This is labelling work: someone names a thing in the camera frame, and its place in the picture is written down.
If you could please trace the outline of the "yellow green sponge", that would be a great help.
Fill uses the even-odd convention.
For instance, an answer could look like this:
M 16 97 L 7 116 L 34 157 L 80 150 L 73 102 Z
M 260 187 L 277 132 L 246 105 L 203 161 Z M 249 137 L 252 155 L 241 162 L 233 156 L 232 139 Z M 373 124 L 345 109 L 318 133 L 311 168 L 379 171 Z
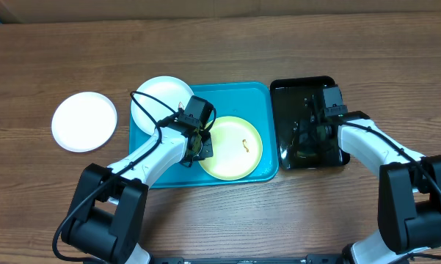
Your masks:
M 311 159 L 316 157 L 316 152 L 310 148 L 300 149 L 294 153 L 294 157 L 297 159 Z

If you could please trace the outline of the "yellow plate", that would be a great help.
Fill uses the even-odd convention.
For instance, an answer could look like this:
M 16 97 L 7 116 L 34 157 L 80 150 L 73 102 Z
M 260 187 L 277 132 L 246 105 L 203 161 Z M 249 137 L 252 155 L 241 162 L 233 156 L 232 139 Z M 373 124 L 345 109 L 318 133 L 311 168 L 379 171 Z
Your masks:
M 210 134 L 213 156 L 200 161 L 210 176 L 219 180 L 239 180 L 259 165 L 263 142 L 251 123 L 240 117 L 220 117 Z

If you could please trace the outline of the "white plate with stain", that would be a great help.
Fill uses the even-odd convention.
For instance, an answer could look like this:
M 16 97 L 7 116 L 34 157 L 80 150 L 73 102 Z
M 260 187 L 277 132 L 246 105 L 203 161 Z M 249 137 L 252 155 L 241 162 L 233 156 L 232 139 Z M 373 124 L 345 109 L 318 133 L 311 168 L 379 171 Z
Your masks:
M 117 110 L 106 96 L 80 92 L 65 99 L 51 121 L 51 133 L 65 150 L 85 153 L 102 147 L 117 127 Z

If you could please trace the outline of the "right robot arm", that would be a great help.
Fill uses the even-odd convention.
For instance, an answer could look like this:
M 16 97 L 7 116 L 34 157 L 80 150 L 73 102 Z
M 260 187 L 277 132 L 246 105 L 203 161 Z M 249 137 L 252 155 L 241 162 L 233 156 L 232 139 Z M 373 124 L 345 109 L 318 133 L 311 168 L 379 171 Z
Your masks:
M 378 230 L 346 246 L 339 263 L 408 263 L 437 259 L 441 247 L 441 155 L 424 156 L 383 133 L 361 111 L 348 112 L 337 95 L 305 98 L 300 147 L 354 156 L 379 179 Z

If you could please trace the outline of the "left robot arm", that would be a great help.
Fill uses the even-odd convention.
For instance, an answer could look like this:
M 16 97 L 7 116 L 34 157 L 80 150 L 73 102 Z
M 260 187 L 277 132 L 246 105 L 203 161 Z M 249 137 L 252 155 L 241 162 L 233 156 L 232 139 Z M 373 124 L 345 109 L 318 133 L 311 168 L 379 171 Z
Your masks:
M 85 253 L 82 263 L 151 263 L 139 245 L 149 188 L 174 164 L 192 164 L 213 154 L 210 133 L 202 124 L 158 124 L 141 147 L 108 167 L 90 164 L 81 173 L 68 214 L 52 240 Z

